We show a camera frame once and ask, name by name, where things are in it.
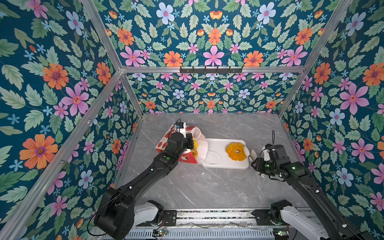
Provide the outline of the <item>striped yellow bread roll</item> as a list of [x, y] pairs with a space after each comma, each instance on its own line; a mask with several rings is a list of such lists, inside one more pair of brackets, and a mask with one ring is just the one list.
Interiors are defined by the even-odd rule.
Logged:
[[199, 147], [198, 142], [196, 140], [193, 140], [194, 143], [194, 149], [197, 149]]

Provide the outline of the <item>small yellow donut bread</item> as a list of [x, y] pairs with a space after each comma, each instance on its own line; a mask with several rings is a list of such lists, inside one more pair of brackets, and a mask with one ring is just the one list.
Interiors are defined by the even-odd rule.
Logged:
[[192, 149], [191, 150], [191, 153], [193, 154], [194, 158], [197, 159], [198, 158], [198, 151], [196, 149]]

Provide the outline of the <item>metal food tongs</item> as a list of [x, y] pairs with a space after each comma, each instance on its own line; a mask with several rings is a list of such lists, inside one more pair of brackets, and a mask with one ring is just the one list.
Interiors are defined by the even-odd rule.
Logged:
[[244, 153], [245, 153], [245, 155], [248, 158], [250, 163], [254, 162], [258, 158], [256, 151], [255, 150], [249, 150], [248, 147], [244, 147]]

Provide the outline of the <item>red white paper bag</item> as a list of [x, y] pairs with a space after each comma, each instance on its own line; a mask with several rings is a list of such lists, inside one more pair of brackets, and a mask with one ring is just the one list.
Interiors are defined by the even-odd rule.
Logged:
[[196, 126], [188, 126], [178, 120], [173, 124], [159, 141], [155, 149], [161, 152], [175, 154], [179, 162], [215, 167], [220, 163], [220, 157], [209, 150], [209, 140]]

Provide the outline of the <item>large orange ring bread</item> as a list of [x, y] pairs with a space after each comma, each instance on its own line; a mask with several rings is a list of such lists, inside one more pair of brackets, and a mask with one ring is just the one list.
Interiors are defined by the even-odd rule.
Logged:
[[230, 143], [226, 147], [226, 153], [229, 155], [229, 158], [233, 161], [243, 161], [246, 159], [247, 155], [244, 151], [245, 145], [242, 143]]

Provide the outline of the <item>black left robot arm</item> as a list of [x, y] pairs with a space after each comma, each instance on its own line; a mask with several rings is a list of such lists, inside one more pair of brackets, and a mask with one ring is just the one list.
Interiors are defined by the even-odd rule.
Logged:
[[109, 188], [103, 194], [99, 209], [94, 214], [94, 224], [113, 239], [122, 240], [132, 227], [162, 218], [162, 205], [148, 201], [136, 207], [136, 202], [178, 165], [186, 150], [194, 148], [192, 134], [175, 132], [167, 143], [165, 150], [140, 175], [118, 189]]

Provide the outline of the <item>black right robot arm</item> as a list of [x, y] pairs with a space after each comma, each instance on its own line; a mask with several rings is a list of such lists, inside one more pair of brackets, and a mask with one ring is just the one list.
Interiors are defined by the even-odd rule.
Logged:
[[270, 180], [285, 182], [308, 204], [321, 222], [316, 224], [301, 214], [289, 201], [271, 204], [269, 219], [275, 225], [290, 225], [309, 240], [372, 240], [349, 221], [318, 186], [311, 172], [301, 162], [291, 162], [282, 145], [267, 144], [260, 154], [251, 150], [251, 167]]

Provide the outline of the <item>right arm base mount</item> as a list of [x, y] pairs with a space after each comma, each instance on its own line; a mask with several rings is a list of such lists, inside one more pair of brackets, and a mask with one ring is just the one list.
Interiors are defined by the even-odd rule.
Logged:
[[287, 225], [286, 222], [283, 221], [280, 213], [276, 211], [272, 211], [270, 209], [256, 209], [251, 212], [251, 214], [255, 217], [256, 222], [259, 226], [281, 226]]

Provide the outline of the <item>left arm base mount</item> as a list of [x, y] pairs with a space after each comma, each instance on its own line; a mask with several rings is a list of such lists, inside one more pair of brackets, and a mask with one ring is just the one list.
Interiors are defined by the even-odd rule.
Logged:
[[162, 210], [160, 213], [157, 213], [154, 220], [142, 223], [138, 227], [174, 227], [177, 221], [177, 214], [177, 210]]

